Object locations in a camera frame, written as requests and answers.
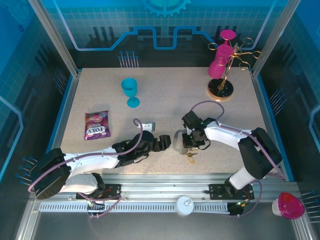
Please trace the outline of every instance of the pink lid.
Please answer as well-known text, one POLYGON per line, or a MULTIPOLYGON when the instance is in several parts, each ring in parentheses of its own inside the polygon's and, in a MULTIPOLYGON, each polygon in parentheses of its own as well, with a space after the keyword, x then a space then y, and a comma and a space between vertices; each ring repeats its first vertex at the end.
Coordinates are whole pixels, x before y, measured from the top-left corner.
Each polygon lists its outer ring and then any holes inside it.
POLYGON ((298 219, 305 212, 305 207, 300 200, 287 192, 280 194, 278 206, 281 215, 287 219, 298 219))
POLYGON ((217 52, 223 57, 230 57, 234 54, 233 48, 226 44, 218 46, 217 52))
POLYGON ((224 40, 232 40, 236 37, 236 33, 230 29, 226 29, 220 32, 220 36, 224 40))

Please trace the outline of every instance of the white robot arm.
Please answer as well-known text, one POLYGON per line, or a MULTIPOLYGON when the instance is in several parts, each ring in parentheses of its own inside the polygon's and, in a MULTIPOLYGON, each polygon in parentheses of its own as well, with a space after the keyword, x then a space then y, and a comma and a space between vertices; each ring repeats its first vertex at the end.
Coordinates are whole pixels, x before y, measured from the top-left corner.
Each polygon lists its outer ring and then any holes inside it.
POLYGON ((182 121, 187 129, 187 133, 182 134, 184 148, 204 150, 210 146, 210 141, 218 141, 240 151, 244 167, 225 181, 225 191, 230 196, 233 196, 256 179, 262 179, 273 169, 270 161, 261 149, 258 149, 257 144, 249 135, 258 140, 275 165, 282 160, 279 150, 262 128, 258 127, 255 130, 239 129, 221 123, 217 124, 213 118, 207 118, 203 121, 193 111, 187 113, 182 121), (209 142, 209 145, 200 148, 200 146, 205 145, 205 142, 209 142))
POLYGON ((100 151, 86 153, 63 153, 60 148, 54 148, 43 156, 30 171, 37 199, 47 199, 57 193, 80 192, 97 199, 106 186, 97 173, 99 169, 113 169, 133 164, 135 160, 149 156, 150 152, 166 150, 171 139, 169 135, 159 136, 159 141, 147 130, 132 140, 125 140, 100 151), (54 166, 60 167, 46 174, 54 166))

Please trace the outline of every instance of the candy bag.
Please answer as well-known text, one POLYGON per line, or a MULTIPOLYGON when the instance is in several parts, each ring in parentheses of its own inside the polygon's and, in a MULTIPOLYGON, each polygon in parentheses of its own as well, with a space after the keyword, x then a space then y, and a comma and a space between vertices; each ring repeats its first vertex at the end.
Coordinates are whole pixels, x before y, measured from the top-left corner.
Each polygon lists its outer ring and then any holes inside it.
POLYGON ((110 136, 108 111, 85 114, 84 140, 103 139, 110 136))

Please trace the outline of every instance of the speckled table surface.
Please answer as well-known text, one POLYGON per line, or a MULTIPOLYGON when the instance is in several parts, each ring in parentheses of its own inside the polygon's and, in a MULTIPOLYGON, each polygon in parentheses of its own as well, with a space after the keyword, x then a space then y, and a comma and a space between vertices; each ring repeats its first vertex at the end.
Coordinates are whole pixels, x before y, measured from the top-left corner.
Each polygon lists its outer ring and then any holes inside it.
MULTIPOLYGON (((233 67, 229 73, 234 93, 222 102, 225 114, 220 119, 224 124, 241 128, 265 129, 257 96, 248 71, 233 67)), ((133 124, 134 118, 142 123, 155 122, 153 135, 170 135, 173 140, 178 130, 183 129, 181 118, 196 103, 212 100, 207 92, 211 78, 206 67, 168 68, 84 68, 74 96, 70 115, 61 143, 64 153, 83 153, 105 149, 112 144, 132 139, 139 133, 133 124), (121 88, 125 78, 135 78, 138 82, 137 108, 127 106, 121 88), (85 113, 109 110, 111 137, 84 140, 85 113)), ((195 113, 203 120, 216 118, 221 109, 213 103, 205 103, 195 108, 195 113)), ((220 142, 212 142, 205 151, 198 151, 195 163, 190 164, 182 148, 182 136, 176 147, 162 152, 151 152, 150 156, 138 164, 115 169, 101 169, 100 173, 125 174, 207 174, 233 173, 243 166, 240 152, 220 142)))

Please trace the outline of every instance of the white round object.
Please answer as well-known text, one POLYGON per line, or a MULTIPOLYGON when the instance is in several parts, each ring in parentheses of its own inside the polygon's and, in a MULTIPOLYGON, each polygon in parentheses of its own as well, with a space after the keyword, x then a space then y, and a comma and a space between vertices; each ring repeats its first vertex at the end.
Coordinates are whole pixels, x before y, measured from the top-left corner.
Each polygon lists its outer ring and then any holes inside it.
POLYGON ((194 202, 188 196, 181 196, 176 201, 176 212, 181 216, 187 216, 194 210, 194 202))
POLYGON ((276 216, 282 216, 282 214, 280 213, 280 210, 279 210, 279 200, 278 200, 278 198, 272 202, 272 212, 276 216))

